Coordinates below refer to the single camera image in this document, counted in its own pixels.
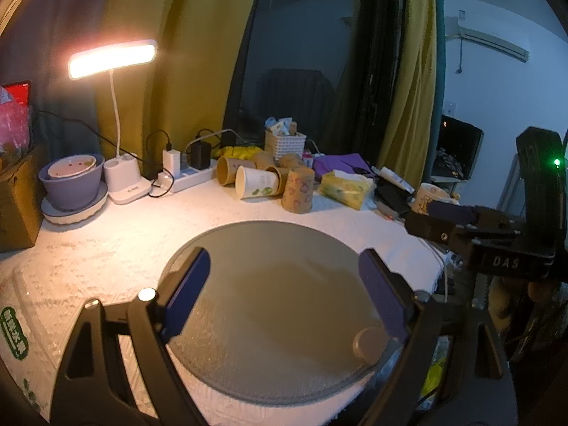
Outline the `floral brown paper cup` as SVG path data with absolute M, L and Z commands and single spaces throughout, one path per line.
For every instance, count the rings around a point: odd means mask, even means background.
M 306 166 L 291 168 L 281 199 L 284 210 L 290 213 L 309 213 L 315 186 L 315 172 Z

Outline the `white green-print paper cup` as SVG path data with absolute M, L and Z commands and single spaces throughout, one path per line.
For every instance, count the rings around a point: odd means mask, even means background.
M 272 171 L 240 166 L 236 173 L 235 189 L 240 199 L 276 195 L 279 177 Z

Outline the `brown paper cup lying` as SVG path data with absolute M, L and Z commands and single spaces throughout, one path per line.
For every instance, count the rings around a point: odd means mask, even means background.
M 234 184 L 237 171 L 241 166 L 249 168 L 256 167 L 252 160 L 219 157 L 217 166 L 215 167 L 219 184 L 222 187 Z

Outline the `yellow tissue pack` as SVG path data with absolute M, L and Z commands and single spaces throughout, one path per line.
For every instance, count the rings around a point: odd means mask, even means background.
M 354 210 L 362 210 L 376 185 L 373 179 L 360 174 L 333 170 L 322 175 L 319 186 L 322 195 Z

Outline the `yellow curtain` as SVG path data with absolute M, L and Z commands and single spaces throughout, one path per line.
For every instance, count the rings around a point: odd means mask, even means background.
M 435 97 L 436 0 L 406 0 L 391 114 L 377 163 L 418 186 L 426 167 Z

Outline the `purple cloth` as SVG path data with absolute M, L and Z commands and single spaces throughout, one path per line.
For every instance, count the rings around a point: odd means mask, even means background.
M 313 169 L 317 178 L 322 178 L 324 174 L 334 170 L 364 176 L 372 174 L 370 167 L 358 153 L 316 157 L 313 162 Z

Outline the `white textured tablecloth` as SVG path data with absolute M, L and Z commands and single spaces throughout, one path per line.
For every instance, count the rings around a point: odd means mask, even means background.
M 1 357 L 30 403 L 50 413 L 58 366 L 82 305 L 132 299 L 155 286 L 173 254 L 203 232 L 244 220 L 305 225 L 355 251 L 373 248 L 414 289 L 433 290 L 441 262 L 402 224 L 370 210 L 353 210 L 321 195 L 311 212 L 294 214 L 278 199 L 240 200 L 230 187 L 209 181 L 159 199 L 107 203 L 95 216 L 69 226 L 45 223 L 32 248 L 1 257 L 1 304 L 12 308 L 28 339 L 28 353 Z

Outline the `white woven basket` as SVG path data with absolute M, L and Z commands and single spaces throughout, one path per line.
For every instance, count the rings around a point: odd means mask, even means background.
M 304 151 L 306 135 L 296 133 L 293 136 L 279 136 L 265 131 L 265 151 L 272 155 L 275 160 L 287 154 L 301 156 Z

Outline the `white round plate base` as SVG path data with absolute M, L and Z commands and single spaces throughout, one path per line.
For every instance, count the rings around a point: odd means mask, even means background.
M 40 210 L 42 211 L 44 219 L 51 224 L 71 225 L 94 217 L 96 213 L 100 212 L 106 205 L 107 197 L 108 187 L 105 182 L 101 182 L 96 196 L 85 208 L 73 211 L 61 211 L 52 206 L 47 198 L 44 197 L 40 204 Z

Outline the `white air conditioner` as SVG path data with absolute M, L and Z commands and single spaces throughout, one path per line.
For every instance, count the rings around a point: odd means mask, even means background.
M 530 58 L 524 32 L 492 18 L 446 16 L 446 38 L 463 39 L 509 55 L 521 62 Z

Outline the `yellow rubber glove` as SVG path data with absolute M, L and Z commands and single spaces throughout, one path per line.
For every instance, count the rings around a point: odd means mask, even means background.
M 225 157 L 226 159 L 251 160 L 252 157 L 262 152 L 262 149 L 255 145 L 225 146 L 215 151 L 215 157 Z

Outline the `cardboard box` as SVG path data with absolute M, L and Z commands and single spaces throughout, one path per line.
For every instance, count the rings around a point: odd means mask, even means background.
M 46 163 L 45 147 L 39 146 L 1 174 L 1 253 L 35 245 L 43 220 L 40 204 L 45 197 L 38 172 Z

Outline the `pink inner bowl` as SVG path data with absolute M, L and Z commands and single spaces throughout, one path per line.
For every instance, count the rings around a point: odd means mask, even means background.
M 96 158 L 92 155 L 74 155 L 56 160 L 50 164 L 47 174 L 50 179 L 65 179 L 95 169 Z

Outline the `white power strip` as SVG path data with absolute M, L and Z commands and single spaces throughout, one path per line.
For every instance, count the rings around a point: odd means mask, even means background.
M 165 171 L 162 171 L 157 180 L 152 184 L 157 190 L 167 193 L 177 193 L 182 190 L 189 189 L 209 180 L 215 179 L 215 167 L 211 166 L 203 170 L 197 170 L 188 167 L 181 171 L 177 177 L 171 177 Z

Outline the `black power adapter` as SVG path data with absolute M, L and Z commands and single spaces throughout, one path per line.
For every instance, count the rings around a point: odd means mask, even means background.
M 190 166 L 204 170 L 211 164 L 212 145 L 207 141 L 196 141 L 190 146 Z

